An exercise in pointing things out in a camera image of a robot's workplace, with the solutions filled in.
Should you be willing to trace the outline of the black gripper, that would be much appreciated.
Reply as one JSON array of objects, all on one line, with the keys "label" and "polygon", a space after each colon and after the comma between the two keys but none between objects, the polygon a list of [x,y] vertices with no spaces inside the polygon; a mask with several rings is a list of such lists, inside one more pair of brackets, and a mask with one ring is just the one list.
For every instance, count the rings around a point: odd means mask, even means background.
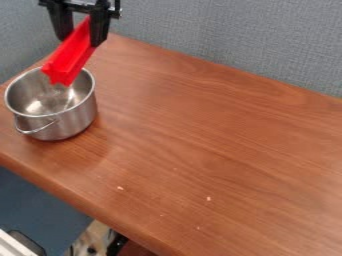
[{"label": "black gripper", "polygon": [[90,12],[90,38],[91,46],[98,47],[106,40],[110,21],[122,17],[120,0],[39,0],[39,5],[47,7],[56,37],[63,41],[74,31],[72,12],[88,14]]}]

